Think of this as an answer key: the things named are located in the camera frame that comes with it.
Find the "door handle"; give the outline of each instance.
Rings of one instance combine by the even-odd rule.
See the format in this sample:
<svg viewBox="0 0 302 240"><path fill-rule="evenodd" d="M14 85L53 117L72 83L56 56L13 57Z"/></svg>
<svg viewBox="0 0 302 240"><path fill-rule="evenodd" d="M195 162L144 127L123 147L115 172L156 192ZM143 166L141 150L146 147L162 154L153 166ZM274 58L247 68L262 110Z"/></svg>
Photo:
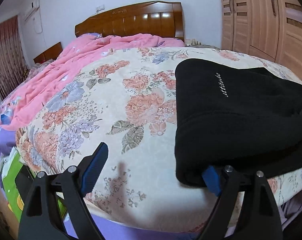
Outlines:
<svg viewBox="0 0 302 240"><path fill-rule="evenodd" d="M276 16L276 11L275 11L275 0L271 0L271 3L272 3L273 15Z"/></svg>
<svg viewBox="0 0 302 240"><path fill-rule="evenodd" d="M235 7L234 7L234 4L235 4L234 2L235 2L235 0L233 0L233 12L236 13Z"/></svg>
<svg viewBox="0 0 302 240"><path fill-rule="evenodd" d="M231 11L231 13L232 13L231 1L232 1L232 0L230 0L229 3L230 3L230 11Z"/></svg>

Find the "silver bolt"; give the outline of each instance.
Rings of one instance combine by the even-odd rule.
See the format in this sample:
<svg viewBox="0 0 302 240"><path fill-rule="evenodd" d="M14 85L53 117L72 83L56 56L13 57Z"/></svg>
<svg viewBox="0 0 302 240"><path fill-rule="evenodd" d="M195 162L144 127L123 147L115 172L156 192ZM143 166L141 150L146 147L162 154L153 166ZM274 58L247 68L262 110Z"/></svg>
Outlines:
<svg viewBox="0 0 302 240"><path fill-rule="evenodd" d="M232 172L233 171L233 167L231 165L226 165L224 167L224 169L225 169L226 172Z"/></svg>
<svg viewBox="0 0 302 240"><path fill-rule="evenodd" d="M68 168L68 171L69 171L70 173L75 172L75 171L76 171L76 166L70 166L70 167Z"/></svg>
<svg viewBox="0 0 302 240"><path fill-rule="evenodd" d="M45 176L45 172L44 171L40 171L39 173L38 173L38 175L37 175L37 177L38 178L42 178L42 177L44 177Z"/></svg>
<svg viewBox="0 0 302 240"><path fill-rule="evenodd" d="M264 173L263 173L262 171L257 171L257 172L256 172L256 175L257 175L259 178L261 178L261 177L264 176Z"/></svg>

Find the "blue gripper pad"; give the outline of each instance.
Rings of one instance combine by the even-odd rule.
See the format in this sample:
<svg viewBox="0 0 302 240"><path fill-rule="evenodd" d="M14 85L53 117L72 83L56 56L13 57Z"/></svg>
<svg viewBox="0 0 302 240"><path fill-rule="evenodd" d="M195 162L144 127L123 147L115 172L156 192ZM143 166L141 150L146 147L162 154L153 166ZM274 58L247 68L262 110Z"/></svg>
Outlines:
<svg viewBox="0 0 302 240"><path fill-rule="evenodd" d="M209 166L202 172L202 178L209 191L214 193L217 197L221 194L220 175L216 172L213 166Z"/></svg>
<svg viewBox="0 0 302 240"><path fill-rule="evenodd" d="M109 149L105 143L101 143L92 155L92 160L82 175L80 192L83 196L92 192L101 171L108 159Z"/></svg>

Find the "patterned curtain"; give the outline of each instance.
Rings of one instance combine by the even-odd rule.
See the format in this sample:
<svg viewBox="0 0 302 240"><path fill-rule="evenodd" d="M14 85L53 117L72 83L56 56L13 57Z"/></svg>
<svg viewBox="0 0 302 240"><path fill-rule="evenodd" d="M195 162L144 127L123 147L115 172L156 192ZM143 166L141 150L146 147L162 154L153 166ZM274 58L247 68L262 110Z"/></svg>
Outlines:
<svg viewBox="0 0 302 240"><path fill-rule="evenodd" d="M18 17L0 24L0 97L2 100L23 81L27 64L22 52Z"/></svg>

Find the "pink comforter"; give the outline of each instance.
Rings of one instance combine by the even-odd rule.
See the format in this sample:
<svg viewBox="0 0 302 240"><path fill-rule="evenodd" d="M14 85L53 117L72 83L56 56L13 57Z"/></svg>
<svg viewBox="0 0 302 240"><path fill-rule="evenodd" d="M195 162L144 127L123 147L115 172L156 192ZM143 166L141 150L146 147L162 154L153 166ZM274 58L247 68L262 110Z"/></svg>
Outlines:
<svg viewBox="0 0 302 240"><path fill-rule="evenodd" d="M20 87L6 102L19 99L14 106L13 119L1 127L14 131L27 126L41 108L61 89L70 83L78 72L91 62L107 56L117 49L143 47L184 47L181 40L161 38L151 34L96 38L85 34L75 39L56 61Z"/></svg>

